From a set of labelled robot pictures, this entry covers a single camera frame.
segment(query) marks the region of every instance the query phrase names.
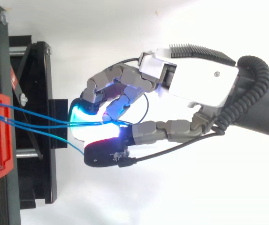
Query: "robotic hand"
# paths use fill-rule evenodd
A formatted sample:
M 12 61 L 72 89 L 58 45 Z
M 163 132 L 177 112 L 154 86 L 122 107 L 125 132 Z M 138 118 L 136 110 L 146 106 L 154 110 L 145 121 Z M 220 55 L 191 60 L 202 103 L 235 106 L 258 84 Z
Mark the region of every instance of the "robotic hand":
M 134 60 L 139 68 L 125 64 Z M 70 111 L 77 107 L 95 115 L 103 103 L 112 101 L 103 120 L 117 120 L 145 92 L 157 88 L 190 100 L 189 107 L 199 104 L 201 108 L 192 122 L 146 121 L 121 127 L 118 137 L 87 145 L 85 163 L 94 167 L 129 166 L 224 135 L 231 124 L 269 135 L 269 67 L 254 56 L 244 56 L 235 65 L 222 52 L 195 45 L 173 45 L 143 52 L 139 59 L 122 61 L 96 74 L 88 80 L 80 98 L 72 102 Z M 142 158 L 129 157 L 128 146 L 163 139 L 182 144 Z

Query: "blue wire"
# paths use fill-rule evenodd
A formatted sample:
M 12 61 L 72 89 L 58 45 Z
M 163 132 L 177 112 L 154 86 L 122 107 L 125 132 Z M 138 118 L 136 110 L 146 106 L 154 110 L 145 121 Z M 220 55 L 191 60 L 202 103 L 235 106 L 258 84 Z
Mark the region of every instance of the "blue wire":
M 3 116 L 0 116 L 0 119 L 7 120 L 9 122 L 13 122 L 15 124 L 19 124 L 25 127 L 30 127 L 30 128 L 39 128 L 39 129 L 56 129 L 56 128 L 70 128 L 70 127 L 86 127 L 86 126 L 99 126 L 102 125 L 101 122 L 83 122 L 81 124 L 71 124 L 71 125 L 56 125 L 56 126 L 42 126 L 42 125 L 33 125 L 33 124 L 28 124 L 28 123 L 23 123 L 20 121 L 16 121 L 10 118 L 6 118 Z M 124 122 L 116 122 L 116 121 L 105 121 L 103 124 L 108 124 L 108 123 L 115 123 L 117 125 L 127 125 Z
M 84 155 L 84 152 L 82 152 L 79 148 L 77 148 L 75 145 L 73 145 L 71 142 L 69 142 L 68 140 L 65 140 L 61 137 L 58 137 L 58 136 L 55 136 L 55 135 L 52 135 L 52 134 L 48 134 L 46 132 L 42 132 L 42 131 L 39 131 L 39 130 L 34 130 L 34 129 L 31 129 L 31 128 L 27 128 L 27 127 L 23 127 L 23 126 L 19 126 L 19 125 L 16 125 L 14 123 L 11 123 L 11 122 L 8 122 L 8 121 L 5 121 L 4 119 L 1 119 L 0 118 L 0 121 L 4 122 L 4 123 L 7 123 L 9 125 L 12 125 L 16 128 L 20 128 L 20 129 L 24 129 L 24 130 L 28 130 L 28 131 L 31 131 L 31 132 L 34 132 L 34 133 L 37 133 L 37 134 L 41 134 L 41 135 L 45 135 L 45 136 L 49 136 L 49 137 L 52 137 L 52 138 L 55 138 L 55 139 L 58 139 L 62 142 L 65 142 L 67 144 L 69 144 L 70 146 L 72 146 L 74 149 L 78 150 L 82 155 Z
M 57 123 L 63 123 L 63 124 L 83 124 L 83 122 L 67 122 L 67 121 L 57 120 L 57 119 L 54 119 L 54 118 L 49 117 L 49 116 L 45 116 L 45 115 L 42 115 L 42 114 L 39 114 L 39 113 L 36 113 L 36 112 L 31 112 L 31 111 L 26 110 L 26 109 L 15 107 L 13 105 L 6 105 L 6 104 L 1 104 L 0 103 L 0 106 L 8 107 L 8 108 L 15 109 L 15 110 L 19 110 L 21 112 L 25 112 L 25 113 L 28 113 L 30 115 L 38 116 L 38 117 L 41 117 L 41 118 L 44 118 L 44 119 L 47 119 L 47 120 L 51 120 L 51 121 L 54 121 L 54 122 L 57 122 Z

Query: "white backdrop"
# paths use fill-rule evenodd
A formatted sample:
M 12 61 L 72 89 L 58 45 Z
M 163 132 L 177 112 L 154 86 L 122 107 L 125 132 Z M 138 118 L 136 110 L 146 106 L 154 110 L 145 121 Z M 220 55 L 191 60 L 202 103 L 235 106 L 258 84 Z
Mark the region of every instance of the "white backdrop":
M 86 81 L 142 51 L 191 43 L 234 60 L 255 55 L 269 65 L 269 1 L 262 0 L 0 0 L 10 35 L 32 35 L 53 49 L 53 97 L 78 97 Z M 190 119 L 155 94 L 147 120 Z M 144 114 L 141 98 L 123 117 Z M 83 144 L 69 140 L 78 147 Z M 133 156 L 165 141 L 131 147 Z M 23 225 L 269 225 L 269 136 L 231 127 L 156 159 L 120 169 L 90 168 L 74 149 L 56 152 L 58 199 L 22 210 Z

